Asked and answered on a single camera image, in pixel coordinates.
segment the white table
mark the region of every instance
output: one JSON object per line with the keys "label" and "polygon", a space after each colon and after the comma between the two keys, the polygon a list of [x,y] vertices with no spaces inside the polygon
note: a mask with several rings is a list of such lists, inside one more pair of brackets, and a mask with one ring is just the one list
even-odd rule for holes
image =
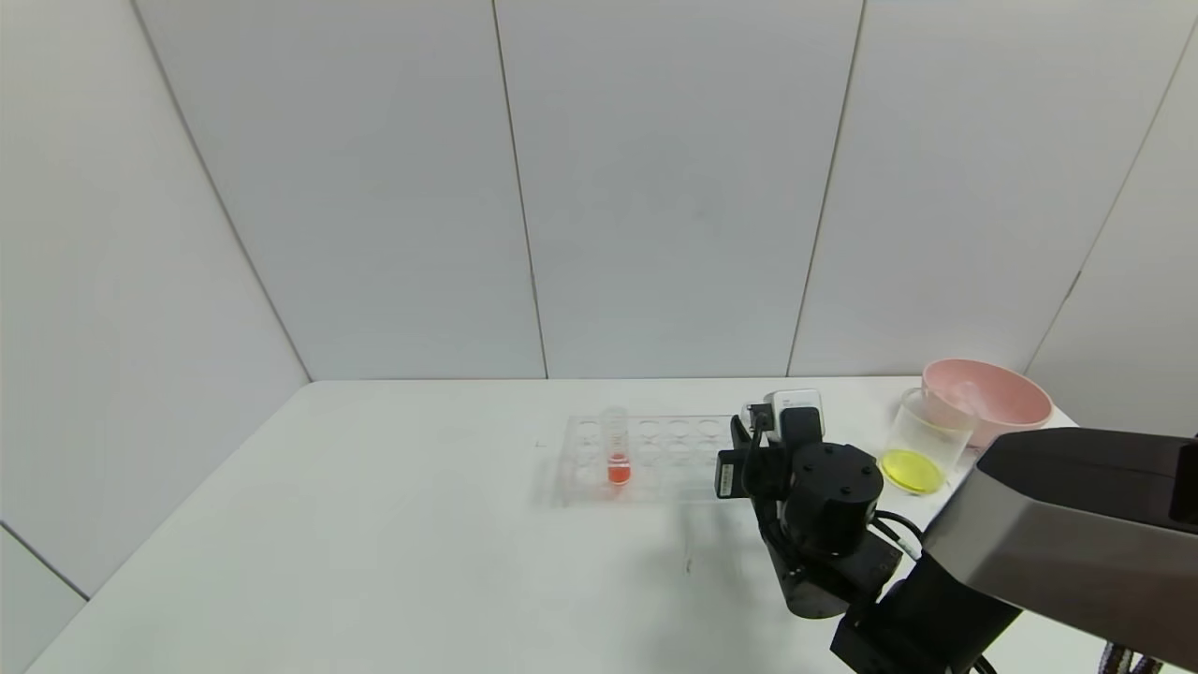
{"label": "white table", "polygon": [[[786,611],[746,502],[563,509],[552,469],[571,415],[732,415],[806,387],[823,395],[828,441],[876,453],[916,384],[313,384],[30,672],[845,674],[828,650],[836,620]],[[1052,425],[1072,423],[1058,412]],[[945,498],[888,486],[882,508],[926,524]],[[1101,651],[1024,614],[987,655],[1002,674],[1093,674]]]}

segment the cable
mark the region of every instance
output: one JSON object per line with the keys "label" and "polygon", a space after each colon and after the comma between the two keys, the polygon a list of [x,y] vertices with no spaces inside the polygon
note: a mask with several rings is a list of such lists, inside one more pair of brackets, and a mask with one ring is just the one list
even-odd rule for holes
{"label": "cable", "polygon": [[744,490],[750,497],[752,492],[749,490],[749,462],[752,456],[757,454],[757,445],[761,444],[761,424],[754,420],[752,441],[749,442],[749,451],[745,453],[745,464],[740,469],[740,488]]}
{"label": "cable", "polygon": [[981,674],[998,674],[998,670],[994,669],[994,666],[991,664],[988,660],[986,660],[985,655],[978,656],[978,660],[974,661],[974,669]]}
{"label": "cable", "polygon": [[879,510],[873,514],[877,520],[889,520],[890,522],[897,522],[907,528],[908,532],[915,535],[919,541],[924,540],[924,530],[919,528],[914,522],[907,520],[906,517],[898,515],[897,512],[890,512],[889,510]]}
{"label": "cable", "polygon": [[919,555],[920,555],[919,551],[916,551],[915,548],[910,547],[910,545],[907,541],[903,541],[902,536],[900,536],[897,533],[895,533],[895,530],[891,529],[889,524],[887,524],[885,522],[882,522],[877,517],[875,517],[873,520],[871,520],[870,524],[872,524],[873,528],[877,529],[878,532],[882,532],[887,536],[887,539],[890,539],[891,541],[894,541],[895,546],[897,546],[898,549],[901,549],[902,552],[907,553],[907,557],[912,558],[915,561],[919,561]]}

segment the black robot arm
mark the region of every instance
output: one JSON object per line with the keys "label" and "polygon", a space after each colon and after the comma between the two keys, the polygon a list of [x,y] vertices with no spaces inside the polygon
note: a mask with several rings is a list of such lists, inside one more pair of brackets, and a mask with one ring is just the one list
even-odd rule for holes
{"label": "black robot arm", "polygon": [[716,493],[752,503],[787,608],[800,618],[842,615],[831,650],[860,674],[962,674],[1018,615],[957,583],[931,558],[881,599],[902,553],[869,530],[882,475],[875,459],[823,442],[818,411],[786,409],[776,437],[766,406],[754,433],[732,419]]}

